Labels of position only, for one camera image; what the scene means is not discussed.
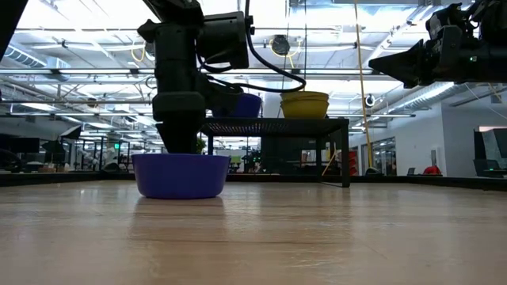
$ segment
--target black mount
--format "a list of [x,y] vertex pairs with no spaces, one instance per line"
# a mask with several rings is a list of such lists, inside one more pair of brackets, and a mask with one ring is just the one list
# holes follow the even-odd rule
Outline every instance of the black mount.
[[[153,99],[157,129],[170,153],[196,153],[196,134],[207,109],[233,112],[241,88],[210,82],[200,72],[248,68],[246,33],[253,18],[243,12],[204,16],[196,0],[144,0],[162,21],[148,20],[138,33],[154,45],[158,94]],[[208,64],[229,63],[225,68]]]

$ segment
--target chair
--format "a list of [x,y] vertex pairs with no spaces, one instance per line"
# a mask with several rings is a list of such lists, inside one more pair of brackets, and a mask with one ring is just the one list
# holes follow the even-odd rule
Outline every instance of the chair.
[[415,174],[415,167],[410,167],[409,172],[406,174],[407,176],[413,176]]

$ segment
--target wooden surface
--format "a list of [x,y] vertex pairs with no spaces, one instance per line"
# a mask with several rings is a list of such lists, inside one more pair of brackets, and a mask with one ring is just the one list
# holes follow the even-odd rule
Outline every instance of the wooden surface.
[[134,182],[0,189],[1,284],[505,284],[507,194],[422,185]]

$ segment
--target mesh shelf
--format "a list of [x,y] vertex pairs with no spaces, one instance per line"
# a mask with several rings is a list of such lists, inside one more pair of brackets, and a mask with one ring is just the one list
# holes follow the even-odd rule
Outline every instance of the mesh shelf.
[[316,138],[331,132],[349,129],[347,119],[238,119],[207,118],[201,131],[212,136],[276,136]]

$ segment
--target cable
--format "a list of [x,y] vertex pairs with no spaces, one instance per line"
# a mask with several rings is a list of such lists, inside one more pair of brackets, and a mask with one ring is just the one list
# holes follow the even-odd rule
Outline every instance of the cable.
[[137,57],[135,57],[135,54],[134,54],[134,49],[131,49],[131,50],[130,50],[130,53],[131,53],[131,55],[132,55],[132,58],[133,58],[136,62],[138,62],[138,63],[142,62],[142,61],[144,60],[144,56],[146,55],[146,41],[144,42],[143,55],[141,55],[141,59],[138,59]]
[[[249,15],[250,15],[250,0],[245,0],[245,18],[248,18]],[[291,88],[291,89],[265,88],[265,87],[260,87],[260,86],[245,84],[245,83],[235,83],[235,85],[241,86],[241,87],[246,87],[246,88],[251,88],[251,89],[256,89],[256,90],[260,90],[260,91],[265,91],[265,92],[273,92],[273,93],[292,93],[292,92],[297,92],[297,91],[300,91],[301,89],[303,89],[307,85],[307,81],[304,80],[303,78],[300,78],[299,76],[296,76],[294,74],[290,74],[287,71],[281,70],[280,68],[272,65],[271,63],[269,63],[268,61],[266,61],[265,59],[263,59],[255,51],[254,44],[252,43],[252,36],[250,35],[250,27],[248,25],[246,26],[246,42],[248,43],[248,47],[250,48],[250,52],[252,53],[252,55],[259,62],[261,62],[262,64],[264,64],[266,67],[269,67],[270,69],[276,71],[278,74],[282,74],[285,77],[288,77],[288,78],[290,78],[292,80],[296,80],[297,82],[301,83],[301,85],[298,86],[298,87],[295,87],[295,88]]]
[[227,66],[227,67],[213,67],[213,66],[209,66],[207,65],[207,63],[209,63],[210,61],[212,61],[213,59],[217,58],[217,57],[220,57],[222,55],[226,55],[228,52],[230,51],[233,51],[234,49],[232,47],[224,50],[224,51],[221,51],[215,55],[212,55],[210,57],[208,57],[206,60],[203,61],[203,59],[200,57],[200,56],[197,56],[197,61],[199,61],[199,72],[204,68],[205,70],[211,72],[211,73],[222,73],[222,72],[226,72],[226,71],[229,71],[229,70],[232,70],[232,66]]
[[[481,102],[481,104],[482,104],[481,98],[479,98],[479,97],[477,96],[477,94],[475,94],[475,92],[474,92],[474,91],[472,91],[472,89],[470,89],[470,87],[468,87],[468,84],[467,84],[467,83],[465,83],[465,86],[468,88],[468,90],[470,90],[470,93],[472,93],[472,94],[475,96],[475,98],[477,98],[477,100],[478,100],[479,102]],[[501,113],[499,113],[499,112],[497,112],[495,109],[491,108],[488,104],[483,104],[483,105],[484,105],[484,106],[486,106],[489,110],[491,110],[491,111],[493,111],[494,113],[496,113],[497,115],[499,115],[500,117],[502,117],[502,118],[504,118],[504,119],[506,119],[506,120],[507,120],[507,116],[503,116]]]
[[144,81],[144,85],[146,85],[146,87],[148,87],[149,89],[157,89],[157,86],[155,87],[151,87],[150,86],[150,79],[153,79],[155,78],[155,76],[149,76],[148,78],[146,78],[146,80]]
[[304,80],[307,80],[307,60],[308,60],[308,17],[307,0],[304,0]]

